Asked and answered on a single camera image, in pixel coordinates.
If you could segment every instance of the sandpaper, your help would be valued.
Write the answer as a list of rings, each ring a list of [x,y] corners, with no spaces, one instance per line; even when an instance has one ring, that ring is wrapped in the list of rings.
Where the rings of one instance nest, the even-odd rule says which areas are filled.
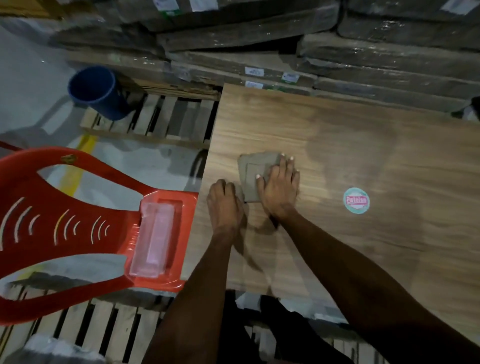
[[[280,163],[281,154],[278,152],[262,152],[242,154],[238,159],[240,183],[245,202],[259,202],[256,175],[260,174],[268,181],[268,172],[271,166]]]

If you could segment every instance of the wood grain surface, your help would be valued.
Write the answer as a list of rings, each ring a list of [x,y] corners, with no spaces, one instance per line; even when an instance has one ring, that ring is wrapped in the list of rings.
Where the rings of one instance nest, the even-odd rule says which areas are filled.
[[[183,279],[211,239],[210,185],[220,178],[238,184],[239,155],[265,150],[295,156],[300,213],[480,341],[480,126],[433,112],[226,85]],[[368,193],[366,213],[345,208],[350,187]],[[244,207],[248,225],[232,249],[227,286],[332,304],[285,231],[274,229],[259,204]]]

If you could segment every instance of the white label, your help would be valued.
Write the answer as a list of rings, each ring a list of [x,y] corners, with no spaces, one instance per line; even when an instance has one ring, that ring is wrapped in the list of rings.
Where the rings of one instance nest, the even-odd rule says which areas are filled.
[[[161,12],[169,12],[171,10],[180,10],[177,0],[153,0],[156,8]]]
[[[190,6],[193,12],[218,10],[218,2],[216,0],[190,0]]]
[[[458,15],[467,15],[480,4],[480,0],[448,0],[440,10]]]
[[[249,74],[251,76],[264,76],[264,69],[263,68],[253,68],[253,67],[245,67],[245,74]]]
[[[300,78],[299,74],[283,72],[282,80],[289,84],[296,84]]]
[[[252,81],[245,81],[245,87],[263,88],[264,84],[260,84],[258,82],[252,82]]]

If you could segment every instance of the person's left hand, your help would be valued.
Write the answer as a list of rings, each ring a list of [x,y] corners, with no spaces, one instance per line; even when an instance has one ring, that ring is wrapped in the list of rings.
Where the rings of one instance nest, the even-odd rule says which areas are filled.
[[[218,180],[212,184],[207,205],[214,234],[221,230],[240,229],[244,211],[240,200],[235,196],[233,183]]]

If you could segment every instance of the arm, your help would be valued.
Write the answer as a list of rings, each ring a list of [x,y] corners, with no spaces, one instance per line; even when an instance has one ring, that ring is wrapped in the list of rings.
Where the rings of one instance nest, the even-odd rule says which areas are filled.
[[[202,259],[158,327],[143,364],[215,363],[228,259],[243,208],[233,184],[219,180],[207,198],[213,236]]]
[[[348,322],[391,364],[420,358],[480,360],[479,348],[422,307],[395,279],[355,249],[301,216],[294,207],[300,174],[282,158],[270,179],[257,176],[267,214],[285,228],[309,268]]]

